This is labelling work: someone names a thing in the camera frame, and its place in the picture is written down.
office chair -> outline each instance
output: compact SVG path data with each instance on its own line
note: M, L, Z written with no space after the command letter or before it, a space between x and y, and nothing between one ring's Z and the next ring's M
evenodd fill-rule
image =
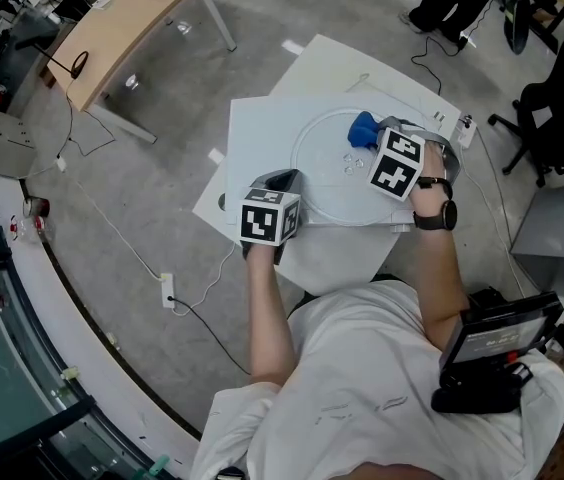
M551 118L538 128L533 112L547 107ZM538 174L536 184L543 187L544 175L551 172L551 168L558 174L564 174L564 43L549 78L543 83L527 85L520 99L513 102L513 108L518 113L517 125L497 114L488 119L491 126L500 122L522 139L522 146L502 173L510 174L520 159L530 152Z

white cable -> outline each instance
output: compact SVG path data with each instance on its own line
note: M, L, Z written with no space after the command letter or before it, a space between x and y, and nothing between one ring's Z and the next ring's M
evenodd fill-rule
M493 213L493 210L491 209L491 205L489 205L489 201L486 198L486 194L484 193L484 190L482 190L482 187L480 186L480 184L475 181L471 175L469 174L469 171L466 168L466 162L464 161L464 148L460 145L460 159L462 160L462 167L464 168L464 174L466 174L466 177L469 178L469 180L471 180L471 182L478 187L478 189L480 190L480 194L482 194L482 199L484 199L484 204L486 204L486 207L489 210L489 213L491 214L491 218L493 219L493 224L495 225L495 231L498 234L498 238L500 239L500 242L502 243L502 247L504 247L504 251L506 252L506 259L509 262L509 267L511 267L511 273L513 274L513 277L515 278L515 282L518 285L518 289L520 290L520 293L522 294L522 297L524 298L524 290L522 290L522 285L520 284L520 280L518 279L517 274L515 273L515 269L513 268L513 262L511 261L511 253L509 252L509 248L506 245L506 242L504 241L504 239L502 238L502 235L500 234L500 228L498 227L498 222L497 219L495 218L495 214Z
M28 178L32 178L33 176L37 176L38 174L42 174L43 172L48 171L49 169L53 169L55 167L55 162L53 162L53 164L51 164L49 167L47 167L46 169L42 169L41 171L37 171L31 174L27 174L26 176L20 176L18 178L16 178L17 180L26 180Z
M229 254L227 254L224 259L220 262L220 269L218 271L218 277L215 278L215 281L213 281L209 286L206 287L206 290L204 290L204 295L202 296L202 299L200 299L199 302L196 302L195 304L191 304L190 308L187 308L187 310L184 313L178 313L175 308L171 310L171 312L175 315L175 316L186 316L191 312L191 309L193 308L197 308L200 304L202 304L205 300L206 300L206 296L209 293L209 290L211 288L213 288L216 284L218 284L220 282L220 278L222 277L222 267L224 267L224 264L226 263L226 260L228 260L231 255L235 252L235 242L233 242L233 246L231 247L231 250L229 251Z
M73 183L75 183L78 187L80 187L80 190L82 191L82 193L86 196L86 198L91 201L91 204L93 205L93 207L100 213L100 215L102 215L102 217L104 218L104 220L108 223L109 226L111 226L115 232L118 234L118 236L120 237L120 239L126 244L126 246L131 249L131 251L133 252L133 254L135 254L135 257L138 259L138 261L140 263L142 263L142 265L144 265L144 268L146 269L146 271L151 274L151 277L153 279L155 279L156 281L162 282L162 278L160 276L158 276L155 272L153 272L153 270L151 269L151 267L149 267L146 262L140 257L140 255L137 253L137 251L131 246L131 244L129 242L126 241L126 238L124 238L122 236L122 233L120 233L120 230L118 228L115 227L115 225L109 220L109 218L104 214L104 212L102 210L100 210L100 207L96 204L96 202L93 200L93 198L87 193L86 190L84 190L84 187L82 186L82 184L77 181L74 180L71 176L69 176L69 179L71 179L71 181L73 181Z
M131 251L133 252L133 254L135 254L135 257L138 259L138 261L140 263L142 263L142 265L144 266L144 268L147 270L147 272L151 275L151 277L153 279L155 279L156 281L159 281L160 283L162 282L162 278L160 276L158 276L155 272L153 272L153 269L151 267L149 267L146 262L142 259L142 257L137 253L137 251L133 248L133 246L127 242L126 238L124 238L122 236L122 233L120 233L120 230L118 228L115 227L115 225L109 220L109 218L105 215L105 213L100 210L100 207L96 204L96 202L93 200L93 198L87 193L87 191L84 189L84 187L82 186L82 184L77 181L74 180L71 176L69 176L69 178L78 186L80 187L80 190L82 191L82 193L86 196L86 198L91 202L91 204L93 205L93 207L99 212L100 215L102 215L102 217L104 218L104 220L107 222L107 224L109 226L111 226L115 232L118 234L118 236L120 237L120 239L126 244L126 246L131 249ZM204 301L206 300L206 296L209 294L209 290L211 290L211 288L213 288L216 284L218 284L220 282L220 279L222 278L222 267L224 267L224 264L226 263L226 261L231 257L231 255L235 252L235 242L233 242L233 246L231 247L231 250L229 251L229 254L227 254L222 261L220 262L220 268L218 271L218 277L215 278L215 281L213 281L209 286L206 287L206 290L204 290L204 295L202 295L202 298L200 299L199 302L196 302L195 304L191 305L190 309L187 309L186 312L184 313L178 313L175 308L171 310L171 312L175 315L175 316L186 316L191 312L191 309L193 308L197 308L200 304L203 304Z

white t-shirt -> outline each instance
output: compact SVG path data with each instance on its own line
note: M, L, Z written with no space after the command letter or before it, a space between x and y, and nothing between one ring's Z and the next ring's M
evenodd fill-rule
M445 480L535 478L564 422L564 374L539 353L521 411L439 414L440 351L417 296L386 281L343 290L290 319L299 364L284 385L219 392L192 480L229 466L251 480L326 480L365 462L410 464Z

gray floor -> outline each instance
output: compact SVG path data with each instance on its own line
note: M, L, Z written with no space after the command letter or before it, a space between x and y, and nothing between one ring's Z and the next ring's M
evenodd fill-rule
M117 337L122 354L158 394L197 428L204 426L213 394L242 385L245 375L195 317L178 318L162 308L160 286L71 178L84 185L154 270L175 273L179 297L199 300L230 248L228 240L191 213L216 168L209 151L226 152L230 100L268 94L296 58L282 42L305 45L318 33L436 88L431 76L409 60L424 51L424 39L397 19L418 1L216 0L239 44L229 53L205 10L193 0L177 17L192 25L189 33L166 27L123 70L124 76L137 73L140 87L133 93L110 91L113 104L156 133L158 142L149 145L114 129L117 141L86 158L69 143L63 153L66 174L54 169L28 181L34 194L51 200L53 248L94 318ZM544 79L554 60L535 37L515 56L502 25L503 15L494 6L473 35L477 49L468 46L447 58L434 46L426 58L443 81L442 95L477 120L498 171L518 144L502 127L488 127L486 118L492 112L513 118L511 101L525 84ZM68 131L64 95L58 88L40 86L25 119L41 152L38 167L50 165ZM85 152L109 139L85 114L74 116L72 137ZM477 136L466 163L484 187L506 240L493 171ZM499 179L515 233L536 190L535 176L523 160L513 174ZM491 284L507 297L519 296L479 190L462 174L455 191L460 208L455 237L467 286ZM384 267L406 281L414 274L413 238L401 238ZM301 290L281 282L290 306ZM532 293L527 281L523 286L527 295ZM234 254L199 311L248 367L245 301L244 262Z

power outlet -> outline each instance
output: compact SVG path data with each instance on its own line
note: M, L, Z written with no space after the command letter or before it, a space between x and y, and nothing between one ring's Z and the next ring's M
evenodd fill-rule
M60 155L58 155L58 157L55 159L55 163L57 164L58 169L60 169L60 172L66 171L66 160Z
M460 122L460 136L458 137L458 142L460 146L464 149L468 149L471 145L471 141L473 140L473 136L475 135L475 129L477 128L477 124L475 121L471 121L470 126L467 128L463 122Z
M160 274L162 286L162 306L167 309L175 309L175 301L169 300L169 297L175 297L175 284L173 283L173 274Z

